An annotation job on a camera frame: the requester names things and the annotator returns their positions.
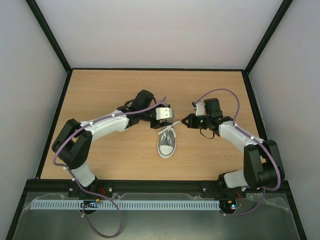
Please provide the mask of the grey sneaker sideways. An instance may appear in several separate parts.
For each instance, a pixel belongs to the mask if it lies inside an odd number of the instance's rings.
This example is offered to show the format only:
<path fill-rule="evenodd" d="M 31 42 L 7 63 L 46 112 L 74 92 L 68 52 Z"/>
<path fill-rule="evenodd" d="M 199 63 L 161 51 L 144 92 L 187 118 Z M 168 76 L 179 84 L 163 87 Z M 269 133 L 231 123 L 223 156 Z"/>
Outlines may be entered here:
<path fill-rule="evenodd" d="M 179 123 L 180 121 L 172 122 L 168 126 L 162 127 L 158 133 L 157 152 L 163 159 L 169 159 L 176 151 L 177 134 L 174 127 Z"/>

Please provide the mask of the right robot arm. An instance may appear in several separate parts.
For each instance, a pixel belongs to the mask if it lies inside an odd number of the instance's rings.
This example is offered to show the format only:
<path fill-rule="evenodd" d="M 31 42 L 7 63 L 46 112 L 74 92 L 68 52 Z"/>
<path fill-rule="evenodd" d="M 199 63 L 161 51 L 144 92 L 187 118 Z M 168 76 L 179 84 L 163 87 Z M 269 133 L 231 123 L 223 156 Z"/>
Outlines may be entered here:
<path fill-rule="evenodd" d="M 209 130 L 213 137 L 219 136 L 243 153 L 243 169 L 219 175 L 218 191 L 229 196 L 236 188 L 264 188 L 276 191 L 285 177 L 278 145 L 264 140 L 240 127 L 234 118 L 224 116 L 217 98 L 204 103 L 193 102 L 195 113 L 182 119 L 189 129 Z"/>

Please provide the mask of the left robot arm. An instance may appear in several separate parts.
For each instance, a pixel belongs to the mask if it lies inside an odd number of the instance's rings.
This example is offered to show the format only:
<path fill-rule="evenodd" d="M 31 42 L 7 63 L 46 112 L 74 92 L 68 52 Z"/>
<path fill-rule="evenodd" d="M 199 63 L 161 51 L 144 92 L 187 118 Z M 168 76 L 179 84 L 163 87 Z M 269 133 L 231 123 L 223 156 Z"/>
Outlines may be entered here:
<path fill-rule="evenodd" d="M 165 99 L 157 102 L 155 96 L 141 90 L 113 112 L 89 121 L 69 119 L 52 144 L 53 164 L 68 171 L 72 181 L 88 192 L 98 187 L 98 179 L 91 171 L 87 158 L 92 143 L 113 132 L 124 132 L 140 121 L 151 129 L 170 130 L 174 111 Z"/>

